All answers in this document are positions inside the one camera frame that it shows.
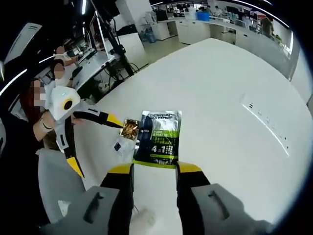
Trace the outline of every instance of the floor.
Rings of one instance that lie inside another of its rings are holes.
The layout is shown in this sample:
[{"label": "floor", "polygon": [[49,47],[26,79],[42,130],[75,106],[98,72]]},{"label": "floor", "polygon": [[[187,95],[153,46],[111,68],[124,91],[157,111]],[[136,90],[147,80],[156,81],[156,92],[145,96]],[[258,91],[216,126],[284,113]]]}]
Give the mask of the floor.
[{"label": "floor", "polygon": [[155,43],[143,42],[143,46],[149,57],[149,64],[167,56],[179,49],[187,47],[189,45],[180,43],[178,36],[166,39],[164,41],[156,41]]}]

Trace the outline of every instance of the white cabinet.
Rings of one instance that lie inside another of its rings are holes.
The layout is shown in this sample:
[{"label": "white cabinet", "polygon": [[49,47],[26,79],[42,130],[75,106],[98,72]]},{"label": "white cabinet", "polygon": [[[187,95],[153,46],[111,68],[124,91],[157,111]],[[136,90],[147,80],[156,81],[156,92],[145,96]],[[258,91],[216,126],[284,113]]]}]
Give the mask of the white cabinet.
[{"label": "white cabinet", "polygon": [[181,43],[191,44],[188,36],[187,21],[176,21],[178,38]]},{"label": "white cabinet", "polygon": [[170,37],[167,23],[151,23],[151,28],[157,40],[165,40]]},{"label": "white cabinet", "polygon": [[199,21],[176,21],[179,41],[194,44],[210,38],[210,25]]}]

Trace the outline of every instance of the white table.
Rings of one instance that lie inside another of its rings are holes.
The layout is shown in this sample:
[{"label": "white table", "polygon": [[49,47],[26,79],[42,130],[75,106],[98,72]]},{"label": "white table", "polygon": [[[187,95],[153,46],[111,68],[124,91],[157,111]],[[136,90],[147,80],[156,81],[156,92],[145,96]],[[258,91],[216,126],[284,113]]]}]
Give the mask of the white table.
[{"label": "white table", "polygon": [[[279,123],[290,143],[289,156],[242,106],[244,94]],[[139,120],[143,110],[182,110],[179,160],[202,168],[211,183],[238,197],[257,220],[281,218],[311,162],[313,121],[296,89],[259,57],[219,40],[207,39],[156,61],[97,106],[121,120]],[[86,188],[100,184],[119,164],[113,150],[117,136],[118,130],[89,121],[75,127]],[[156,213],[150,234],[181,234],[175,171],[141,165],[134,170],[135,205]]]},{"label": "white table", "polygon": [[107,54],[105,52],[97,52],[86,62],[86,64],[84,64],[83,69],[74,78],[73,88],[75,88],[76,90],[80,89],[89,79],[91,79],[102,68],[104,68],[107,62],[111,62],[113,59],[113,55],[109,54],[109,57],[107,57]]}]

